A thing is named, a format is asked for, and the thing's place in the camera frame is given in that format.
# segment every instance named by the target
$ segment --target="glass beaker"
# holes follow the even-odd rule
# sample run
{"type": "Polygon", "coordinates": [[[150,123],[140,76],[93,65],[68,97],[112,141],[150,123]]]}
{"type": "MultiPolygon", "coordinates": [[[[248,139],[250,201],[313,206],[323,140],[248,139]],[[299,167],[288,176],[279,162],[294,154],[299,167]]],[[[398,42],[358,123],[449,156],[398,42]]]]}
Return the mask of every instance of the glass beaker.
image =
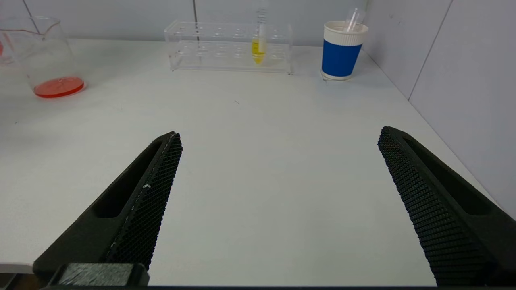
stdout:
{"type": "Polygon", "coordinates": [[[57,98],[85,87],[59,19],[1,19],[0,33],[37,96],[57,98]]]}

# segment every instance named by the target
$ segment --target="wall seam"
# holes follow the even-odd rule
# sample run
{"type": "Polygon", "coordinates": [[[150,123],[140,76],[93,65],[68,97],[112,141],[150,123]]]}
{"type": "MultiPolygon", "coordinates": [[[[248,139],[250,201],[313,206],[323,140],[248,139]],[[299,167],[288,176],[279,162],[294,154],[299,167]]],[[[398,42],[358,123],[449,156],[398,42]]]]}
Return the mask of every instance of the wall seam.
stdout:
{"type": "Polygon", "coordinates": [[[412,97],[412,93],[414,92],[414,89],[416,88],[417,82],[419,81],[419,77],[421,76],[421,73],[423,72],[423,68],[425,67],[428,56],[430,55],[430,52],[432,51],[433,45],[436,42],[437,36],[439,35],[439,32],[441,32],[441,28],[443,27],[444,20],[446,19],[446,16],[448,16],[448,12],[450,11],[450,7],[452,6],[453,1],[454,0],[450,1],[450,4],[448,5],[448,8],[446,9],[446,13],[444,13],[443,20],[441,21],[441,24],[439,25],[439,29],[437,29],[436,36],[433,38],[432,44],[430,45],[430,49],[428,50],[425,60],[423,61],[423,64],[421,65],[420,72],[419,72],[419,74],[417,74],[417,78],[416,78],[416,81],[414,82],[414,86],[412,87],[412,90],[410,91],[410,95],[407,98],[407,100],[409,100],[409,101],[410,101],[410,98],[412,97]]]}

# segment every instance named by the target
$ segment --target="yellow liquid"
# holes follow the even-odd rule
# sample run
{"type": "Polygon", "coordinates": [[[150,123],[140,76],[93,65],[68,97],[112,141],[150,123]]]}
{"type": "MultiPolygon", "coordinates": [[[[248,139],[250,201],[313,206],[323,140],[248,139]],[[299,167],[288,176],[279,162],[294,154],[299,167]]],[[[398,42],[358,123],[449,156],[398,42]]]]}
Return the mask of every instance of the yellow liquid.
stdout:
{"type": "Polygon", "coordinates": [[[260,40],[258,38],[254,38],[251,41],[251,54],[253,55],[254,62],[257,65],[261,64],[263,59],[265,58],[265,52],[267,51],[267,46],[264,45],[262,51],[259,50],[260,40]]]}

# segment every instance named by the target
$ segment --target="white cup rim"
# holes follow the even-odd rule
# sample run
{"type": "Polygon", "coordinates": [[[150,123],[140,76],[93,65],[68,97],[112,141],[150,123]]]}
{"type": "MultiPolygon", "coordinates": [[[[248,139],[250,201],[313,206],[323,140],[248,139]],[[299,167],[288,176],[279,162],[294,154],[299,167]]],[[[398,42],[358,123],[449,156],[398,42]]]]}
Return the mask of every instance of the white cup rim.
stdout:
{"type": "Polygon", "coordinates": [[[361,29],[360,31],[350,31],[350,32],[347,32],[347,31],[342,31],[342,30],[337,30],[337,29],[333,29],[331,28],[332,27],[343,27],[344,24],[346,23],[346,21],[344,20],[334,20],[334,21],[328,21],[324,24],[324,28],[333,32],[333,33],[338,33],[338,34],[347,34],[347,35],[358,35],[358,34],[364,34],[366,33],[368,30],[369,30],[369,27],[365,26],[364,24],[360,24],[361,26],[361,29]]]}

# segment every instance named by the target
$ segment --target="cup base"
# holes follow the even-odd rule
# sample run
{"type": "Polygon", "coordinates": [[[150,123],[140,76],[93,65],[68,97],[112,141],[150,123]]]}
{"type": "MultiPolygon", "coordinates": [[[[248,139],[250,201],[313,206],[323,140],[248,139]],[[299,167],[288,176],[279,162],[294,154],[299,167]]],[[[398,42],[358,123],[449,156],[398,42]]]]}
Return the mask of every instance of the cup base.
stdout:
{"type": "Polygon", "coordinates": [[[334,76],[334,75],[329,75],[327,73],[325,73],[324,71],[321,71],[321,74],[323,75],[322,78],[323,79],[329,79],[329,80],[347,80],[347,79],[350,79],[351,78],[351,75],[347,75],[347,76],[334,76]]]}

